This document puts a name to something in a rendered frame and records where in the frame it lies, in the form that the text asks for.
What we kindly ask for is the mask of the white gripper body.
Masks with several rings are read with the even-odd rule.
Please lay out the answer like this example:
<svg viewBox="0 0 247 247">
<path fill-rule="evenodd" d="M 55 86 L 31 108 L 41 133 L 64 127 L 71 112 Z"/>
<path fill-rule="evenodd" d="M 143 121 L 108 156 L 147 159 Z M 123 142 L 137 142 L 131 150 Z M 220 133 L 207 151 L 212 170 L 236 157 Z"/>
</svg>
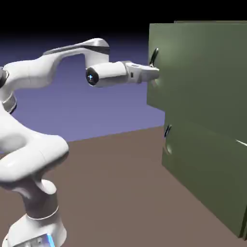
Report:
<svg viewBox="0 0 247 247">
<path fill-rule="evenodd" d="M 160 71 L 158 68 L 151 66 L 138 65 L 138 77 L 136 83 L 149 82 L 159 78 Z"/>
</svg>

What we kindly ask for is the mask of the long curved dark metal handle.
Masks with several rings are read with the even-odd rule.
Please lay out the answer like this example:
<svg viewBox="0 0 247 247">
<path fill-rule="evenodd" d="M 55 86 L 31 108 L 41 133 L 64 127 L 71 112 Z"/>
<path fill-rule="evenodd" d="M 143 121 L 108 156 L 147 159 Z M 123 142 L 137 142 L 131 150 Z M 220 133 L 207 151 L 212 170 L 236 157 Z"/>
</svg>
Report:
<svg viewBox="0 0 247 247">
<path fill-rule="evenodd" d="M 158 78 L 159 78 L 159 75 L 160 75 L 159 69 L 156 68 L 155 65 L 154 65 L 155 60 L 156 60 L 156 58 L 158 56 L 158 53 L 159 53 L 159 49 L 155 48 L 153 53 L 152 53 L 152 56 L 151 56 L 151 59 L 150 59 L 150 64 L 149 64 L 148 78 L 149 78 L 149 82 L 151 83 L 151 85 L 153 87 L 156 87 L 158 85 Z"/>
</svg>

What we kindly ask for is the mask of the large green cabinet door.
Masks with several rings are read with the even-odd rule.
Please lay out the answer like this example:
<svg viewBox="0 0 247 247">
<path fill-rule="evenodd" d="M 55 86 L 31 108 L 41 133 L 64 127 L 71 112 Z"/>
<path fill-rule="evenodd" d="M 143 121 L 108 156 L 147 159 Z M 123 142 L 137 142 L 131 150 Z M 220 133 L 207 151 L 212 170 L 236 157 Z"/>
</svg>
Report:
<svg viewBox="0 0 247 247">
<path fill-rule="evenodd" d="M 159 79 L 147 103 L 247 143 L 247 21 L 150 25 Z"/>
</svg>

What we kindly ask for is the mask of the green cabinet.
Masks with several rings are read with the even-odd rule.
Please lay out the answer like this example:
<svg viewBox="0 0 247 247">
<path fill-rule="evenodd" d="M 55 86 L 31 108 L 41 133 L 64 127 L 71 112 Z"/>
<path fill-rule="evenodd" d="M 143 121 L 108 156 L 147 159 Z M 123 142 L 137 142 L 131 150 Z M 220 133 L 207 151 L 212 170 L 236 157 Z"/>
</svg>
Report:
<svg viewBox="0 0 247 247">
<path fill-rule="evenodd" d="M 247 240 L 247 20 L 151 24 L 149 59 L 160 70 L 147 103 L 165 113 L 163 166 Z"/>
</svg>

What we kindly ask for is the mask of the small green cabinet door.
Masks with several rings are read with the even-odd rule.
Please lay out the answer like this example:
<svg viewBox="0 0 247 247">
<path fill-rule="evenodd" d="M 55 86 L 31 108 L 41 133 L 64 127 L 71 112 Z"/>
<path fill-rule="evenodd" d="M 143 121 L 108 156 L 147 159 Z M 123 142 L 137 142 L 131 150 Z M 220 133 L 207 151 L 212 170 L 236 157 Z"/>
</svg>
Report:
<svg viewBox="0 0 247 247">
<path fill-rule="evenodd" d="M 178 117 L 165 115 L 172 128 L 162 165 L 235 236 L 247 240 L 247 146 Z"/>
</svg>

